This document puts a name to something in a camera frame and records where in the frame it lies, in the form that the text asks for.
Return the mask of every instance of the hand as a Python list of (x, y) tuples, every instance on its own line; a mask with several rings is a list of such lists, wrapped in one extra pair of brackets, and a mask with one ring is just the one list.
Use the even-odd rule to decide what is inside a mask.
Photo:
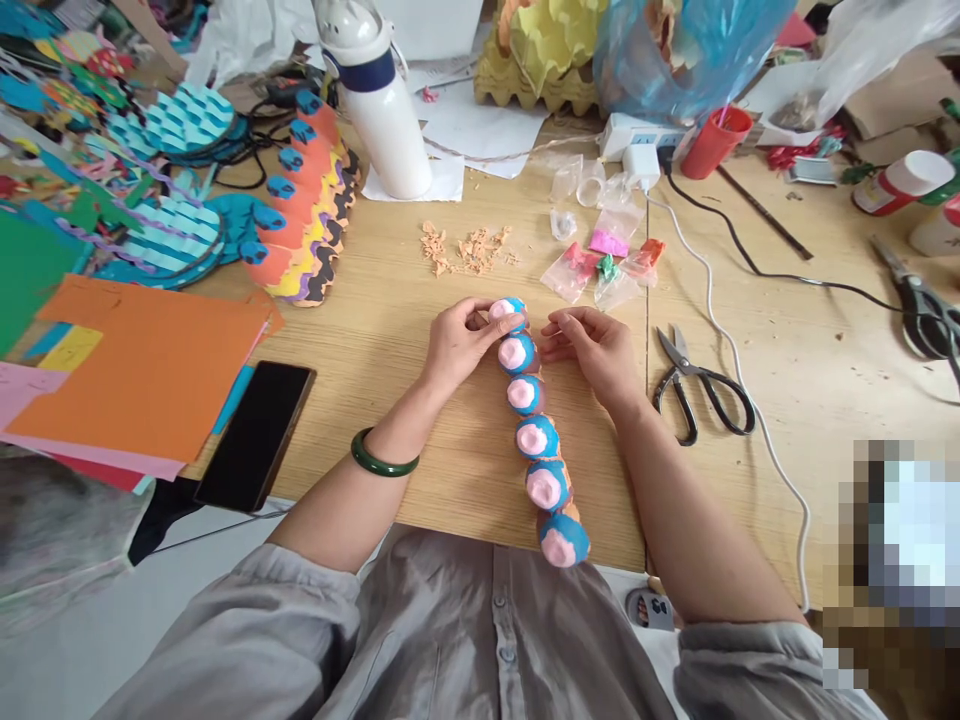
[(544, 363), (574, 359), (614, 422), (648, 404), (640, 389), (630, 328), (587, 307), (556, 310), (540, 331)]
[(420, 378), (444, 397), (470, 377), (491, 345), (524, 322), (523, 315), (514, 313), (489, 323), (480, 313), (493, 303), (465, 298), (437, 315), (430, 326), (430, 347)]

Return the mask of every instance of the wooden table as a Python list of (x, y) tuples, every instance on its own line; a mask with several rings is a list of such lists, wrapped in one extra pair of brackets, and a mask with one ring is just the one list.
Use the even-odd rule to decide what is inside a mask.
[[(541, 142), (579, 134), (588, 121), (549, 120)], [(568, 148), (578, 152), (581, 147)], [(583, 148), (595, 155), (592, 147)], [(268, 170), (276, 168), (268, 158)], [(843, 281), (897, 303), (889, 273), (873, 256), (867, 238), (876, 233), (902, 257), (922, 216), (910, 208), (889, 219), (854, 209), (849, 189), (786, 186), (758, 158), (733, 160), (731, 173), (801, 239), (816, 256), (802, 262), (718, 176), (678, 182), (697, 197), (709, 196), (733, 217), (740, 236), (765, 270)], [(245, 179), (245, 168), (229, 176)], [(431, 319), (468, 295), (516, 295), (526, 301), (535, 330), (564, 302), (539, 282), (565, 245), (550, 234), (547, 200), (552, 180), (544, 158), (534, 158), (514, 181), (467, 171), (459, 204), (374, 203), (359, 198), (344, 236), (337, 279), (320, 308), (284, 307), (286, 328), (265, 341), (254, 360), (272, 359), (314, 367), (319, 377), (287, 451), (274, 494), (296, 499), (348, 449), (353, 434), (373, 425), (416, 378)], [(789, 190), (802, 201), (787, 200)], [(812, 604), (832, 599), (836, 581), (824, 572), (835, 546), (838, 491), (853, 477), (859, 439), (947, 438), (960, 430), (957, 389), (946, 363), (921, 362), (900, 339), (900, 320), (851, 293), (754, 277), (736, 255), (719, 218), (686, 204), (666, 182), (655, 199), (677, 211), (688, 241), (715, 271), (714, 305), (721, 324), (740, 344), (747, 386), (767, 417), (780, 459), (806, 496), (814, 524), (807, 552)], [(574, 236), (585, 241), (598, 215), (575, 201)], [(455, 241), (479, 227), (513, 228), (507, 249), (517, 266), (498, 264), (484, 277), (437, 279), (421, 257), (420, 225), (431, 221)], [(652, 394), (668, 361), (655, 328), (681, 326), (692, 360), (733, 376), (731, 354), (705, 319), (705, 272), (681, 247), (669, 216), (651, 207), (650, 233), (668, 243), (659, 266), (660, 284), (621, 306), (614, 317), (627, 323), (641, 377)], [(943, 296), (960, 301), (958, 262), (919, 260), (911, 265)], [(196, 290), (240, 299), (249, 293), (239, 265), (222, 268)], [(579, 304), (593, 302), (593, 283)], [(545, 371), (548, 410), (563, 442), (577, 505), (592, 539), (591, 559), (630, 570), (644, 567), (644, 551), (614, 432), (577, 368), (569, 363)], [(441, 415), (411, 479), (400, 522), (533, 548), (534, 511), (521, 482), (524, 462), (512, 441), (515, 417), (504, 402), (506, 377), (486, 357)], [(743, 523), (799, 597), (796, 541), (800, 508), (775, 472), (758, 431), (750, 438), (727, 433), (705, 405), (702, 390), (688, 391), (700, 420), (700, 442), (688, 453), (718, 502)], [(666, 411), (680, 427), (672, 397)], [(199, 478), (215, 447), (207, 443), (186, 475)]]

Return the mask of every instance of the person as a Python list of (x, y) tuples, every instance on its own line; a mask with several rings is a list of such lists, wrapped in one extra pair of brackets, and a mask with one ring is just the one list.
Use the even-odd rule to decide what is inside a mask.
[[(444, 404), (523, 322), (490, 300), (440, 313), (423, 371), (364, 438), (419, 456)], [(590, 308), (549, 316), (544, 363), (576, 361), (607, 410), (641, 524), (686, 626), (676, 696), (697, 718), (882, 717), (823, 687), (823, 644), (748, 535), (696, 476), (641, 387), (630, 330)], [(650, 659), (597, 570), (417, 531), (356, 573), (389, 530), (407, 477), (348, 453), (266, 543), (200, 592), (95, 716), (674, 718)], [(647, 630), (641, 632), (660, 632)]]

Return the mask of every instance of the gray shirt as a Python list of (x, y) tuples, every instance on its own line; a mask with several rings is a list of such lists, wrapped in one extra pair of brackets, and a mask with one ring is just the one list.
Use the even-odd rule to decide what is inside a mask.
[[(680, 633), (697, 718), (874, 718), (823, 688), (794, 623)], [(674, 711), (603, 578), (537, 554), (416, 532), (361, 588), (273, 545), (197, 595), (95, 720), (645, 718)]]

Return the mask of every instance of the white thermos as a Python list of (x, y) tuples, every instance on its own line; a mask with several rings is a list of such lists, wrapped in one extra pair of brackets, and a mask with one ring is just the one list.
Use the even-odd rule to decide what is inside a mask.
[(400, 200), (420, 197), (433, 178), (420, 122), (393, 62), (393, 23), (360, 0), (316, 0), (315, 7), (327, 71), (340, 80), (340, 101), (384, 189)]

